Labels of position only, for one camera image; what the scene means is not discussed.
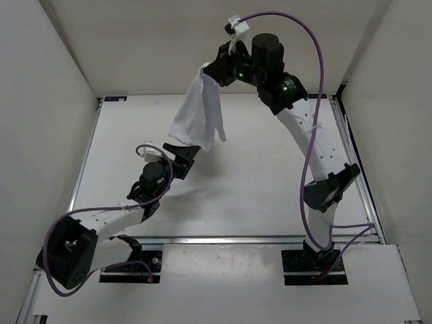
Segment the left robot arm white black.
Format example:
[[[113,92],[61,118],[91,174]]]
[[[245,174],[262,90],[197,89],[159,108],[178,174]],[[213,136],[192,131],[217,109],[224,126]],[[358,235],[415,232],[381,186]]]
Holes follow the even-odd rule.
[[[126,202],[72,210],[56,220],[36,258],[51,289],[60,297],[69,297],[95,271],[123,267],[144,271],[147,281],[153,282],[150,263],[141,257],[141,244],[124,231],[156,213],[173,180],[188,175],[199,150],[199,146],[165,143],[156,159],[143,167]]]

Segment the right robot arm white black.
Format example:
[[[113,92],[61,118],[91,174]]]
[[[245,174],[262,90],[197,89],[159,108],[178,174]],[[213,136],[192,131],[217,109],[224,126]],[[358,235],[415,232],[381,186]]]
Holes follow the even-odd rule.
[[[308,93],[300,80],[284,70],[284,46],[274,34],[258,34],[247,50],[242,41],[230,51],[228,43],[218,49],[216,59],[204,68],[220,86],[236,80],[254,86],[260,100],[290,132],[302,151],[312,173],[312,182],[305,184],[300,208],[308,211],[302,218],[306,228],[303,242],[304,264],[313,270],[333,263],[332,229],[335,211],[346,189],[360,173],[357,164],[349,164],[338,155],[328,135],[317,124]]]

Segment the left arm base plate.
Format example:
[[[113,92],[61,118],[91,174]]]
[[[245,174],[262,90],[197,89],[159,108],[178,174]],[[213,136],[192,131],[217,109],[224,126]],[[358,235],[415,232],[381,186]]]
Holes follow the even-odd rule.
[[[140,254],[128,259],[141,260],[147,266],[133,263],[101,270],[99,282],[104,284],[159,284],[163,261],[162,246],[143,246]]]

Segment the white skirt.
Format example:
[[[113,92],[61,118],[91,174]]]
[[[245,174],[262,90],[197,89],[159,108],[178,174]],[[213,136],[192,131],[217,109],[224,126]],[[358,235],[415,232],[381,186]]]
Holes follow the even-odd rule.
[[[169,129],[168,136],[187,146],[199,146],[208,152],[215,136],[227,140],[223,127],[219,85],[204,73],[203,64],[188,88],[184,102]]]

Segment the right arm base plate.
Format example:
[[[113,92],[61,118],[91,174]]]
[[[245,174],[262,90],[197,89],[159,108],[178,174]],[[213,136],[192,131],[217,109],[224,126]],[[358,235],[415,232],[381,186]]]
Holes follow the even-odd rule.
[[[340,250],[316,263],[305,250],[282,250],[281,260],[285,286],[343,286],[348,278]]]

